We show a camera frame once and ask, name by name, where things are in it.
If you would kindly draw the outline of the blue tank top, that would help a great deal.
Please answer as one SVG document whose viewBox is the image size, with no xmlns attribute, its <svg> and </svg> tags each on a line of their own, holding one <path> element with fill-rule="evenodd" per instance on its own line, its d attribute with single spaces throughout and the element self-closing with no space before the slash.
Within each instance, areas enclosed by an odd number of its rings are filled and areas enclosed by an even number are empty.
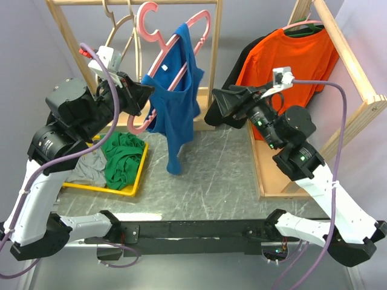
<svg viewBox="0 0 387 290">
<path fill-rule="evenodd" d="M 142 84 L 153 86 L 150 111 L 157 115 L 146 129 L 166 137 L 166 170 L 181 173 L 178 159 L 182 145 L 194 138 L 194 118 L 200 114 L 197 93 L 204 71 L 197 67 L 189 27 L 183 23 L 175 34 L 178 40 L 169 50 L 153 77 L 144 76 Z"/>
</svg>

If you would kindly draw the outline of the yellow plastic tray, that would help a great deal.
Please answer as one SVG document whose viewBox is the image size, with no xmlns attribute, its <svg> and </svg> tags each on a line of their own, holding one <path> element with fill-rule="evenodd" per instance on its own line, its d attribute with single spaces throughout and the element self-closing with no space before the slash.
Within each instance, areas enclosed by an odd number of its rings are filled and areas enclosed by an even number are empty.
<svg viewBox="0 0 387 290">
<path fill-rule="evenodd" d="M 113 189 L 107 188 L 107 186 L 94 187 L 94 186 L 90 186 L 90 185 L 75 184 L 75 183 L 71 183 L 71 182 L 66 181 L 63 184 L 63 187 L 64 188 L 82 189 L 82 190 L 91 190 L 91 191 L 95 191 L 95 192 L 112 193 L 112 194 L 123 195 L 123 196 L 135 196 L 137 189 L 138 189 L 139 182 L 140 182 L 141 171 L 143 170 L 146 155 L 148 152 L 148 147 L 149 147 L 149 144 L 147 142 L 145 142 L 145 149 L 143 152 L 142 159 L 140 161 L 140 166 L 138 168 L 137 177 L 135 179 L 134 185 L 128 185 L 125 188 L 123 188 L 122 190 L 113 190 Z"/>
</svg>

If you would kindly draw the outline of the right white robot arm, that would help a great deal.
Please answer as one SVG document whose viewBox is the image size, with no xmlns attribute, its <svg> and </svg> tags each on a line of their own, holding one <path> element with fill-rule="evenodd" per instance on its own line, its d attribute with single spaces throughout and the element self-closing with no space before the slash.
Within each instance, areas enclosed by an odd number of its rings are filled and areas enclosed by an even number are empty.
<svg viewBox="0 0 387 290">
<path fill-rule="evenodd" d="M 376 242 L 386 237 L 386 222 L 363 211 L 333 173 L 319 152 L 307 141 L 316 130 L 308 111 L 291 106 L 279 114 L 272 105 L 274 89 L 231 86 L 213 89 L 220 113 L 234 119 L 247 117 L 261 133 L 280 171 L 304 189 L 331 219 L 310 220 L 275 210 L 265 220 L 270 240 L 295 237 L 320 247 L 344 266 L 353 267 L 369 260 Z"/>
</svg>

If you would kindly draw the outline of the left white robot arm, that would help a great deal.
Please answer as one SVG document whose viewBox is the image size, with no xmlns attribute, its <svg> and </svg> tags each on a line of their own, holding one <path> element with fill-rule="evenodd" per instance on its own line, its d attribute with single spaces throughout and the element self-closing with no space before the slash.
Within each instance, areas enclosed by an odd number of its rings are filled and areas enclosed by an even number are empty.
<svg viewBox="0 0 387 290">
<path fill-rule="evenodd" d="M 49 118 L 33 136 L 17 203 L 1 224 L 1 241 L 12 242 L 15 259 L 49 257 L 79 239 L 113 243 L 120 238 L 121 222 L 110 211 L 81 217 L 54 211 L 79 158 L 96 148 L 93 138 L 120 113 L 139 113 L 154 92 L 154 87 L 134 82 L 123 72 L 119 80 L 119 85 L 103 81 L 92 94 L 83 80 L 69 79 L 46 97 Z"/>
</svg>

